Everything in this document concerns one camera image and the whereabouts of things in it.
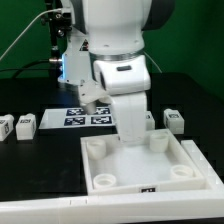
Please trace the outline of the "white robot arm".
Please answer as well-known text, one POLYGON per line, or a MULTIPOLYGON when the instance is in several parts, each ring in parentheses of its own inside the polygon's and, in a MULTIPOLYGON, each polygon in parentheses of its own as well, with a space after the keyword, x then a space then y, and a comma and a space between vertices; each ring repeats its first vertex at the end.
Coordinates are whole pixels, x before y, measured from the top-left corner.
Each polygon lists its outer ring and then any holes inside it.
POLYGON ((88 113, 109 104, 121 141, 143 139, 151 80, 142 34, 168 21, 175 0, 59 1, 71 30, 58 81, 77 88, 88 113))

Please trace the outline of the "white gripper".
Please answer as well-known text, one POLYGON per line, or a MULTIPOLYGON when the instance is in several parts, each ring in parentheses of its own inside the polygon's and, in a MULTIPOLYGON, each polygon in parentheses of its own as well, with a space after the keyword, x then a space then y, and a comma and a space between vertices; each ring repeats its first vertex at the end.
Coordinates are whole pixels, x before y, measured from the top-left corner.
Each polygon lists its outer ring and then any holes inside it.
POLYGON ((78 87, 80 106, 87 114, 96 112, 96 101, 109 97, 120 140, 139 141, 145 137, 146 90, 151 80, 143 55, 124 61, 100 61, 93 64, 95 81, 78 87))

